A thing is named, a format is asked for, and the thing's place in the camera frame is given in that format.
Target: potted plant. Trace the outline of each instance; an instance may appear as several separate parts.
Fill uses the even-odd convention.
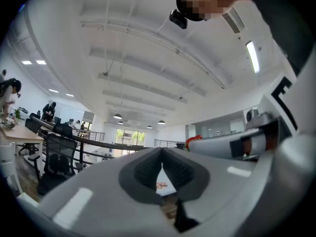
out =
[[[15,122],[18,123],[18,122],[20,121],[20,118],[21,118],[21,116],[20,116],[20,110],[19,110],[19,109],[16,109],[16,110],[14,111],[14,114],[15,114]]]

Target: dark shirt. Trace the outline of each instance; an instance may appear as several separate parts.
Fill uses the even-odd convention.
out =
[[[252,1],[298,76],[315,43],[314,0]]]
[[[51,112],[53,115],[47,115],[45,112]],[[55,114],[55,108],[53,108],[51,105],[47,104],[45,105],[45,107],[43,108],[43,116],[41,117],[42,120],[48,121],[48,122],[52,122],[53,118],[54,118],[54,114]]]

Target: desk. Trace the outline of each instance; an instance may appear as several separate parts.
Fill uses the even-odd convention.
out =
[[[39,156],[40,158],[37,160],[38,168],[40,175],[43,175],[43,164],[42,164],[42,152],[43,152],[43,138],[39,137],[31,130],[27,129],[25,126],[16,125],[11,130],[8,130],[4,124],[0,124],[0,130],[4,135],[5,139],[9,143],[15,144],[15,154],[17,154],[17,144],[23,143],[38,143],[39,144]]]

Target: office chair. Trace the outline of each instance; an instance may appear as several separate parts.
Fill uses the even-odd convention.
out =
[[[41,125],[38,124],[37,122],[32,120],[32,117],[37,117],[38,115],[32,113],[30,115],[30,118],[27,118],[25,120],[25,127],[31,130],[33,133],[37,134],[38,130],[40,129]],[[19,147],[22,147],[19,150],[19,154],[21,154],[21,151],[24,149],[27,149],[29,151],[29,155],[35,154],[36,151],[39,149],[35,147],[35,143],[24,143],[23,145],[18,145]]]
[[[73,163],[77,142],[72,138],[72,128],[64,124],[56,124],[53,128],[54,133],[46,137],[46,161],[43,176],[40,178],[37,159],[39,154],[34,154],[28,159],[34,162],[36,175],[39,180],[38,194],[44,196],[59,184],[75,175]],[[81,171],[82,164],[76,162],[76,168]]]

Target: air vent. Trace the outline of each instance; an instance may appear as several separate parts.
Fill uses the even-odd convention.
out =
[[[235,34],[240,33],[240,31],[245,28],[245,25],[234,8],[232,8],[228,13],[224,13],[223,18],[230,25]]]

